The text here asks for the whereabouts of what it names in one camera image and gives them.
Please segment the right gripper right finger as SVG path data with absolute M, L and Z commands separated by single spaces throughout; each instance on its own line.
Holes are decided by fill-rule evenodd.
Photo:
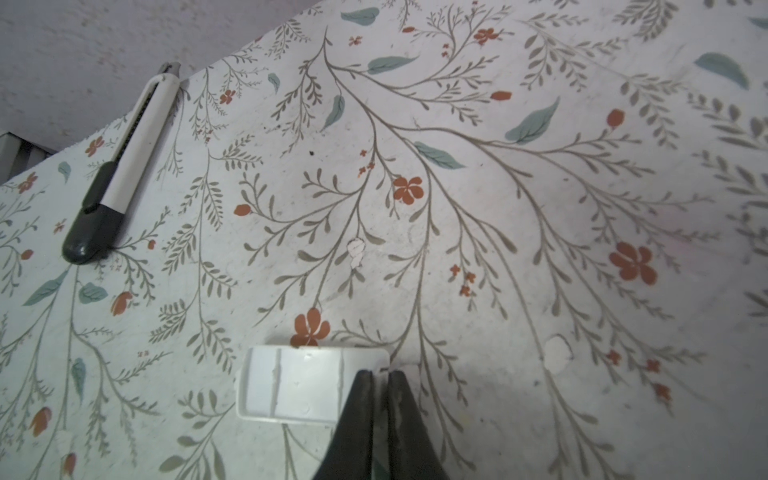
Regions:
M 403 372 L 389 373 L 386 396 L 390 478 L 448 480 Z

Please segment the white battery cover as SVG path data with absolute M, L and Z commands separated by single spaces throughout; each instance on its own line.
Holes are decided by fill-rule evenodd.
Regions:
M 253 346 L 236 375 L 236 413 L 247 421 L 334 426 L 356 374 L 389 366 L 382 348 Z

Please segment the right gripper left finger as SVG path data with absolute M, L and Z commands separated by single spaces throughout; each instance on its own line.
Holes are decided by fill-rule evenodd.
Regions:
M 366 480 L 371 477 L 375 400 L 373 372 L 357 372 L 314 480 Z

